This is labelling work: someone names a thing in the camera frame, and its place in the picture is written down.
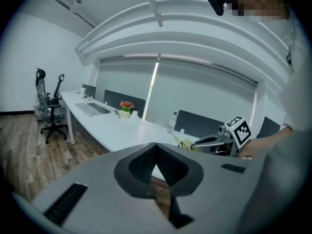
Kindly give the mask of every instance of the white desk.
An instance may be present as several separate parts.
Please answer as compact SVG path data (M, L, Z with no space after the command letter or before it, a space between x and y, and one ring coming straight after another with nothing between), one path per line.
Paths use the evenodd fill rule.
M75 140L70 113L72 113L78 122L110 152L150 142L177 145L173 135L166 132L166 128L161 128L141 119L131 121L129 119L119 118L115 112L88 117L75 105L76 103L93 102L109 110L115 108L105 106L104 103L95 99L89 100L88 98L80 98L80 94L75 92L63 91L60 94L67 107L68 131L72 144L75 143ZM174 132L174 135L180 140L185 140L187 138L194 142L198 139L193 136L182 135L179 132ZM152 175L164 179L157 166L153 170Z

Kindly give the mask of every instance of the flower pot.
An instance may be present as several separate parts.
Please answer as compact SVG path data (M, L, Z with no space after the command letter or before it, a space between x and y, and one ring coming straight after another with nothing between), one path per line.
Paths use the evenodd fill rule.
M126 112L126 111L123 111L123 110L120 111L120 117L122 117L122 118L129 119L130 115L131 115L130 112Z

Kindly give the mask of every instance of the baseboard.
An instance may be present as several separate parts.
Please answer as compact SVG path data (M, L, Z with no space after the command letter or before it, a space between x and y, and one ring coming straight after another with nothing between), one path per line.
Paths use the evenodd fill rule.
M5 115L33 115L34 110L30 111L11 111L11 112L0 112L0 116L5 116Z

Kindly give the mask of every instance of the office chair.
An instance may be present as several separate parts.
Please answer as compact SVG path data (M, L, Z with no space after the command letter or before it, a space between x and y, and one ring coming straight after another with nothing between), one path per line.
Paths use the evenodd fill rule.
M38 87L40 77L45 77L45 71L43 69L38 68L37 73L36 73L36 88ZM59 87L60 87L60 84L64 81L64 78L65 78L64 74L62 74L58 77L58 84L57 84L57 87L54 91L53 98L59 97ZM51 93L47 93L48 105L58 105L59 101L58 100L52 100L50 98L50 94Z
M59 97L59 87L60 87L60 84L64 81L64 77L65 75L62 74L58 77L58 84L57 84L57 87L54 91L54 94L53 94L53 98L58 98ZM48 96L48 105L58 105L59 104L59 100L52 100L49 96L50 96L51 93L47 93L47 96Z
M66 118L66 109L61 107L59 104L48 104L48 96L45 92L45 82L44 82L45 72L42 69L37 70L36 74L36 103L34 105L34 112L39 121L45 122L47 127L41 129L40 133L43 134L43 130L50 130L45 143L49 143L49 137L54 131L58 131L67 139L66 134L60 129L68 125L56 125L56 122L60 122L62 119ZM52 101L60 101L61 98L50 98Z

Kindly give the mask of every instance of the cup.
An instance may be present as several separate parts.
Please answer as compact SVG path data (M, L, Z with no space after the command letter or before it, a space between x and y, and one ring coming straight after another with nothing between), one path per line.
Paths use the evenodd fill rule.
M86 88L81 88L80 90L80 97L84 98L84 94L86 93Z
M138 118L137 114L138 114L137 111L133 111L131 116L130 116L130 120L135 120L136 118Z

